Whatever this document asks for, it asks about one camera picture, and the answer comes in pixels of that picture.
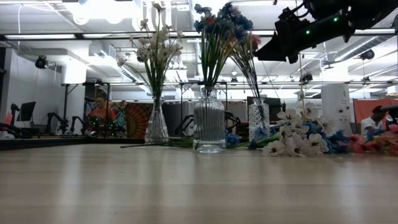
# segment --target orange shirt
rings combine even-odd
[[[89,116],[101,118],[101,122],[105,122],[106,109],[95,108]],[[113,110],[108,110],[108,121],[114,121],[115,119],[116,116],[114,115]]]

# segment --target table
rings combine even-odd
[[[86,144],[0,152],[1,223],[398,223],[398,158]]]

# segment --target textured glass vase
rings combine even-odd
[[[260,141],[269,136],[269,106],[264,98],[254,98],[249,106],[249,140]]]
[[[219,153],[225,149],[224,105],[216,97],[215,88],[205,88],[193,109],[193,150]]]
[[[166,121],[162,111],[162,100],[160,98],[154,99],[154,108],[145,133],[145,144],[162,143],[168,140],[169,134],[167,133]]]

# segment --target person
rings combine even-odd
[[[95,98],[96,108],[88,115],[91,118],[97,117],[99,118],[99,122],[101,124],[105,123],[106,117],[106,100],[104,96],[97,96]],[[116,116],[114,115],[112,110],[108,110],[108,122],[114,121]]]
[[[361,121],[361,134],[367,134],[368,131],[376,131],[383,128],[382,120],[386,112],[383,111],[382,106],[377,106],[372,110],[372,115]]]

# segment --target computer monitor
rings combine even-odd
[[[36,102],[23,103],[19,109],[17,121],[30,121],[32,120],[33,110],[35,109]]]

